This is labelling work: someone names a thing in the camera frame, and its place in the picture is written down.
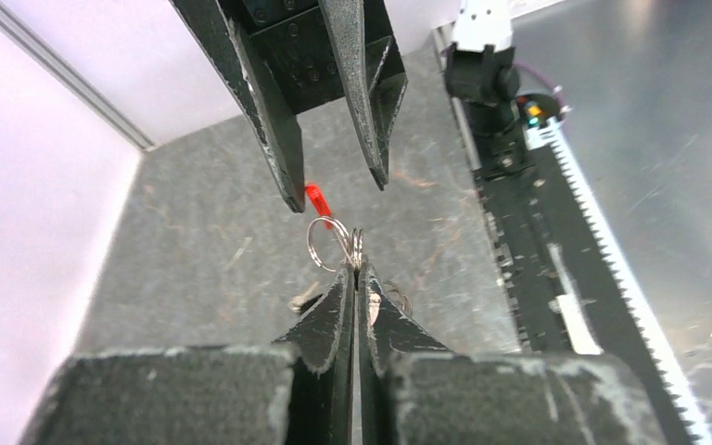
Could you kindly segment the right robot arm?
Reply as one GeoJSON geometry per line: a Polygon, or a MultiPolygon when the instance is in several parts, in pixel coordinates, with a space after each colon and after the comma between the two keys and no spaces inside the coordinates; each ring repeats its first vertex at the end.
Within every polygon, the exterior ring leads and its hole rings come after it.
{"type": "MultiPolygon", "coordinates": [[[[300,114],[345,99],[375,183],[388,183],[389,140],[407,75],[382,1],[176,1],[178,16],[252,126],[279,193],[305,209],[300,114]]],[[[444,49],[449,95],[515,128],[519,87],[509,7],[463,1],[444,49]]]]}

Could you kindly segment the keyring loop with red tag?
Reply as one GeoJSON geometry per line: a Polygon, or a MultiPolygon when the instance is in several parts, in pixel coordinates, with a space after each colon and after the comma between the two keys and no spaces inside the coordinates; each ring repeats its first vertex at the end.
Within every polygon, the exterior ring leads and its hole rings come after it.
{"type": "MultiPolygon", "coordinates": [[[[317,267],[330,273],[336,272],[337,266],[341,262],[352,266],[358,272],[358,268],[362,265],[362,259],[364,258],[362,253],[362,229],[349,229],[336,217],[318,184],[308,182],[303,189],[306,198],[316,212],[315,218],[308,224],[305,235],[306,249],[311,260],[317,267]],[[333,241],[335,248],[339,251],[338,254],[328,255],[329,252],[326,250],[324,250],[324,254],[319,251],[318,246],[315,244],[317,238],[320,238],[318,236],[320,230],[318,229],[325,230],[328,237],[333,241]]],[[[411,299],[407,293],[401,290],[398,284],[385,280],[382,283],[382,287],[387,295],[386,298],[390,302],[397,305],[405,314],[409,316],[413,314],[411,299]]]]}

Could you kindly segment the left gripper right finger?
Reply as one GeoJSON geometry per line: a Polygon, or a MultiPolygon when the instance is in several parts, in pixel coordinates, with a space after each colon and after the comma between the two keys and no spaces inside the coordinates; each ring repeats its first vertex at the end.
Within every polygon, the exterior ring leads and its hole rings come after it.
{"type": "Polygon", "coordinates": [[[357,278],[366,444],[662,444],[639,379],[610,355],[458,354],[357,278]]]}

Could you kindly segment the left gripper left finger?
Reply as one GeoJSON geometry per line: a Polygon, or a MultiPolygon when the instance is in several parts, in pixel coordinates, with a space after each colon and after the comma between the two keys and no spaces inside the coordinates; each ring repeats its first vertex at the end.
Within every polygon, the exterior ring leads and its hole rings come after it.
{"type": "Polygon", "coordinates": [[[24,444],[348,444],[354,270],[262,345],[69,357],[24,444]]]}

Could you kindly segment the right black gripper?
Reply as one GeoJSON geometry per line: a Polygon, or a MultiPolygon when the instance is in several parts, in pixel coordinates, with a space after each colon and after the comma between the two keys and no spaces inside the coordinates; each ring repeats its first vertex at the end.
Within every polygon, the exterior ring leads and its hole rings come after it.
{"type": "Polygon", "coordinates": [[[306,206],[296,115],[342,96],[367,167],[385,188],[390,136],[408,79],[384,1],[180,0],[172,6],[248,119],[291,211],[306,206]]]}

